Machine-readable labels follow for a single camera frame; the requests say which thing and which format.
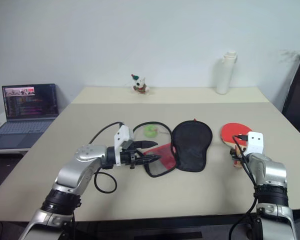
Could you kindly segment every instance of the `ping pong paddle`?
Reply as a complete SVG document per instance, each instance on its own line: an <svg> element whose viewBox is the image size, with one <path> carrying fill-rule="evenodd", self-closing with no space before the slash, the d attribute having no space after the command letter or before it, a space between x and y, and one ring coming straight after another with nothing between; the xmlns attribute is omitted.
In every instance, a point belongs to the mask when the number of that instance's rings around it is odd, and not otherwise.
<svg viewBox="0 0 300 240"><path fill-rule="evenodd" d="M230 122L225 124L222 129L221 129L221 140L228 145L229 147L231 147L232 149L235 149L237 154L240 154L235 141L233 140L233 136L234 135L247 135L248 132L252 132L251 128L249 128L246 125L243 125L241 123L237 123L237 122ZM243 141L241 139L236 139L238 144L240 145L241 149L244 149L247 147L247 142ZM242 165L239 161L234 159L234 166L236 168L242 168Z"/></svg>

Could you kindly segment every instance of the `laptop screen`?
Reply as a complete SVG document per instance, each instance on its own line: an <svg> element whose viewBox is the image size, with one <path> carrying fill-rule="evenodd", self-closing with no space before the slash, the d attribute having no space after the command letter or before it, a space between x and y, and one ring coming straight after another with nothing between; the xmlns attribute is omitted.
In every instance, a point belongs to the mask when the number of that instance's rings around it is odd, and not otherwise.
<svg viewBox="0 0 300 240"><path fill-rule="evenodd" d="M56 85L2 86L7 120L54 118L59 114Z"/></svg>

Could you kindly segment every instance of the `laptop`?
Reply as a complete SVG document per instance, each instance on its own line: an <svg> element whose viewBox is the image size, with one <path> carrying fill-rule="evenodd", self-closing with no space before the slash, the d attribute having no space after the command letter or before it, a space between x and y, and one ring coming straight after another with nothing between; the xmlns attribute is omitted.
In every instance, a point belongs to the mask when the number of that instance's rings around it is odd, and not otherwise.
<svg viewBox="0 0 300 240"><path fill-rule="evenodd" d="M0 150L29 149L59 115L56 85L2 86L6 123L0 127Z"/></svg>

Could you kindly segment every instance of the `laptop keyboard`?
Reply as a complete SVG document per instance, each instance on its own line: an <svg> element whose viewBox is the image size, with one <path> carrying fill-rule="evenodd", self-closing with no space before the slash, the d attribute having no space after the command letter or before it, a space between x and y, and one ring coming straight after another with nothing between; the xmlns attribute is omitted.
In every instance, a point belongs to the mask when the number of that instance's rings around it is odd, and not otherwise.
<svg viewBox="0 0 300 240"><path fill-rule="evenodd" d="M0 134L44 133L52 121L17 121L7 122L0 128Z"/></svg>

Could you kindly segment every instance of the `tennis ball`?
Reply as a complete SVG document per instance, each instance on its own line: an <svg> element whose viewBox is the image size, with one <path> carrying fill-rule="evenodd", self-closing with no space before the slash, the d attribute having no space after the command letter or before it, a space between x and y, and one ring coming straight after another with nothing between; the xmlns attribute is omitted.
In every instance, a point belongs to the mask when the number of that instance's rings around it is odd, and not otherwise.
<svg viewBox="0 0 300 240"><path fill-rule="evenodd" d="M147 138L155 138L158 135L158 128L155 125L146 125L143 129L143 134Z"/></svg>

